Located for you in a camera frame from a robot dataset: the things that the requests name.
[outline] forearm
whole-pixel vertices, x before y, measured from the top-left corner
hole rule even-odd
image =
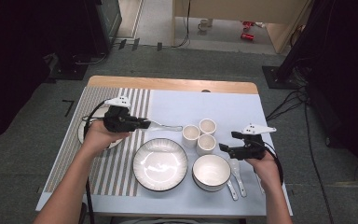
[[[292,223],[281,185],[266,189],[267,223]]]
[[[77,223],[93,157],[79,150],[34,223]]]

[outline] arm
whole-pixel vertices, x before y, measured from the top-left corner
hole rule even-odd
[[[54,190],[34,223],[78,223],[82,198],[92,161],[110,143],[129,136],[129,133],[110,133],[103,122],[92,122],[82,147]]]
[[[266,192],[267,223],[292,223],[289,208],[284,198],[278,167],[269,153],[262,160],[248,161],[261,179],[261,185]]]

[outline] white plate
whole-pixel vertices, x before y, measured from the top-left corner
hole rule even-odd
[[[166,138],[144,143],[136,152],[133,172],[147,189],[163,191],[176,187],[187,172],[187,156],[179,144]]]
[[[103,118],[104,114],[107,112],[107,110],[109,109],[109,107],[102,107],[97,109],[97,111],[95,111],[94,115],[92,115],[93,118]],[[84,141],[84,126],[86,126],[86,121],[82,120],[80,122],[79,128],[77,129],[77,137],[80,141],[81,144],[83,144]],[[112,148],[117,146],[120,142],[122,141],[122,139],[117,140],[114,143],[111,143],[110,146],[108,148]]]

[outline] table edge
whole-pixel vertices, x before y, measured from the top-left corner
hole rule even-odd
[[[258,94],[253,82],[176,79],[159,77],[92,76],[88,87],[134,88],[166,91],[211,91]]]

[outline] gray striped cloth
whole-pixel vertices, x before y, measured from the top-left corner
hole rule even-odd
[[[132,116],[147,118],[150,90],[86,87],[63,140],[60,152],[48,177],[44,192],[53,192],[80,148],[77,131],[84,116],[100,102],[125,95],[130,99]],[[107,149],[95,158],[89,183],[91,194],[136,196],[139,183],[132,171],[132,159],[144,143],[145,134],[136,131],[117,146]]]

